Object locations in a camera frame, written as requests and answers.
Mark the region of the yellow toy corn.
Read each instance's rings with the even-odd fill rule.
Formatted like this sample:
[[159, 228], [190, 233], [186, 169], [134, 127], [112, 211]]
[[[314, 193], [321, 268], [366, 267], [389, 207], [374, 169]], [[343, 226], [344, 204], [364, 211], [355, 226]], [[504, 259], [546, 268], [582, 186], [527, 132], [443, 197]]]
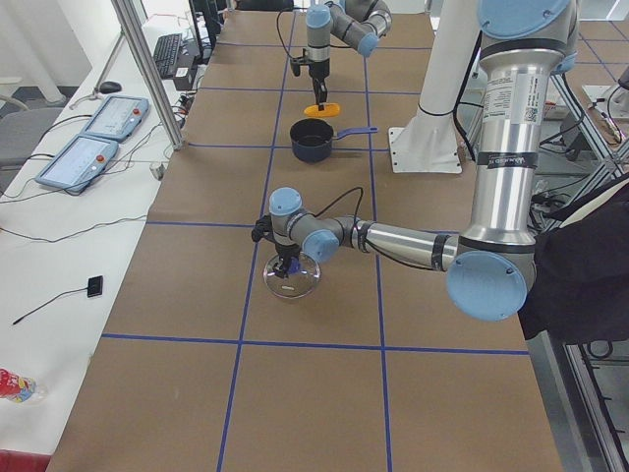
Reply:
[[340, 113], [341, 106], [335, 102], [313, 104], [304, 109], [304, 114], [311, 118], [336, 117]]

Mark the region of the red plastic bottle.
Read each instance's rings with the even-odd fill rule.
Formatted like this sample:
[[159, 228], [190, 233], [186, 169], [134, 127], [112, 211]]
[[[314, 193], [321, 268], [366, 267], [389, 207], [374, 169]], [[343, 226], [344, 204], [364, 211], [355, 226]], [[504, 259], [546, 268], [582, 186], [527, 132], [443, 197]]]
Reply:
[[1, 398], [14, 403], [34, 404], [47, 395], [47, 388], [35, 379], [1, 369]]

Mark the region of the blue teach pendant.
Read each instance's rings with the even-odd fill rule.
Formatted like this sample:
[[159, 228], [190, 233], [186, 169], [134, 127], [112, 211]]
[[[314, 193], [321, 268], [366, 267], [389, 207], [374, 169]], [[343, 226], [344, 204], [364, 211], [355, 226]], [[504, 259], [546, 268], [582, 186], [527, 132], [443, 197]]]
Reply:
[[134, 133], [148, 109], [147, 98], [109, 95], [90, 117], [82, 133], [122, 143]]
[[104, 172], [118, 149], [119, 144], [115, 141], [85, 134], [76, 135], [37, 174], [35, 182], [79, 195]]

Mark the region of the small metal cylinder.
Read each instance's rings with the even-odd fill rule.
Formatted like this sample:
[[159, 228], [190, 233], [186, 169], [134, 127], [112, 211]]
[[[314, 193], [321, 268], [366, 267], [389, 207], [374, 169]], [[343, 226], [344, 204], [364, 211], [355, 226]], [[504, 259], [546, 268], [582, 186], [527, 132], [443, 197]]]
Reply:
[[152, 162], [149, 166], [151, 175], [158, 181], [161, 181], [164, 176], [165, 167], [162, 162]]

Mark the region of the lower blue teach pendant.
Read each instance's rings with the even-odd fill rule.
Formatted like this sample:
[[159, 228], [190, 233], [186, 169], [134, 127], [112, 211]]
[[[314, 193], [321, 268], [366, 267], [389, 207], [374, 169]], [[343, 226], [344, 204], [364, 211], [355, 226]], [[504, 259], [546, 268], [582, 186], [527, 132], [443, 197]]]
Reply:
[[79, 195], [104, 172], [118, 149], [119, 144], [115, 141], [85, 134], [76, 135], [37, 174], [35, 182]]

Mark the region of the black computer mouse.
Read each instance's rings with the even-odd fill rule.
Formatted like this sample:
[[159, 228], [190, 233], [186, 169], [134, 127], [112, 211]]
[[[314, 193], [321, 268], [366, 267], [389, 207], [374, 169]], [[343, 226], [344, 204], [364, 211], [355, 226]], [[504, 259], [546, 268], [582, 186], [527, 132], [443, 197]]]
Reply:
[[102, 94], [116, 93], [122, 90], [122, 85], [114, 81], [105, 81], [99, 85], [98, 90]]

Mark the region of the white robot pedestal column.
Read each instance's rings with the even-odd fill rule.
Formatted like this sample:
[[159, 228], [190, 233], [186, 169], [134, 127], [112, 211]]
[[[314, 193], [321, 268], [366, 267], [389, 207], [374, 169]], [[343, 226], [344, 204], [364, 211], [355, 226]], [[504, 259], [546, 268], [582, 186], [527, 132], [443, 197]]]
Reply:
[[417, 112], [405, 127], [388, 130], [395, 173], [461, 172], [454, 109], [474, 61], [477, 8], [474, 0], [442, 5]]

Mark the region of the small black square sensor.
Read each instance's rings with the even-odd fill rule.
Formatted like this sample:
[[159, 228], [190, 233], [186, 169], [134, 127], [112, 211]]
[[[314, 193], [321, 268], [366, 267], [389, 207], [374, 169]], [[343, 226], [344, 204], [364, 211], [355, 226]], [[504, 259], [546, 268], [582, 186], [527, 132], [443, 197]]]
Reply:
[[104, 277], [102, 275], [92, 276], [87, 281], [86, 296], [93, 298], [101, 296], [103, 293]]

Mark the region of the upper blue teach pendant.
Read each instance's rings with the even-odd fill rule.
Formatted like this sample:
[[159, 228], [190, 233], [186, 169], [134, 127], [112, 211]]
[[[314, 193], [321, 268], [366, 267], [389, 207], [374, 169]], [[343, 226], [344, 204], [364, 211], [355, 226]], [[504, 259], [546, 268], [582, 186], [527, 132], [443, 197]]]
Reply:
[[90, 117], [82, 133], [122, 143], [134, 133], [148, 109], [147, 98], [109, 95]]

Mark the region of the glass pot lid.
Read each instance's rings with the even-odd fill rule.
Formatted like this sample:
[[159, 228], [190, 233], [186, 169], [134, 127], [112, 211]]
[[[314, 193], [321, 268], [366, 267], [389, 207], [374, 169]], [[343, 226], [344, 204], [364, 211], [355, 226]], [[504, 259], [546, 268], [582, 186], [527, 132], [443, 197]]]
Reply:
[[273, 273], [273, 265], [278, 259], [278, 256], [271, 258], [263, 270], [264, 283], [274, 295], [284, 299], [296, 299], [315, 290], [320, 280], [320, 267], [316, 261], [305, 254], [300, 254], [296, 258], [297, 272], [279, 278]]

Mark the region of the aluminium frame post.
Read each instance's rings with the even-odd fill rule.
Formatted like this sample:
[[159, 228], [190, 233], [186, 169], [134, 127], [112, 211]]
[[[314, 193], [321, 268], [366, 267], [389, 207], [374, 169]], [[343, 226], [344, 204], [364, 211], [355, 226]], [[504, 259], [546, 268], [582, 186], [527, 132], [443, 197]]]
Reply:
[[112, 0], [111, 3], [170, 144], [174, 150], [179, 150], [184, 144], [181, 129], [144, 38], [142, 24], [133, 2]]

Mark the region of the dark blue saucepan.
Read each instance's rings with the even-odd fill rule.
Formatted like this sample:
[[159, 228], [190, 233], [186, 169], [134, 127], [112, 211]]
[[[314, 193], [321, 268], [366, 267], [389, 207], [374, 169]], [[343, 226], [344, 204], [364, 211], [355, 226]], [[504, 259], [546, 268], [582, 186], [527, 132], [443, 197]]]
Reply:
[[378, 127], [347, 128], [335, 132], [326, 121], [306, 118], [294, 123], [289, 135], [294, 156], [305, 163], [317, 163], [330, 157], [335, 141], [351, 135], [374, 134]]

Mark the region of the black computer keyboard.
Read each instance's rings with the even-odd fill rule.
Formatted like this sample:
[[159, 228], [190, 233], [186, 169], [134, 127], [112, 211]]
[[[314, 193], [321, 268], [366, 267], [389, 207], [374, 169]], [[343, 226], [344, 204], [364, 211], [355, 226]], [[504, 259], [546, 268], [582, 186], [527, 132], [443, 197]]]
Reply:
[[171, 33], [160, 36], [153, 49], [153, 62], [161, 79], [170, 79], [177, 70], [182, 35]]

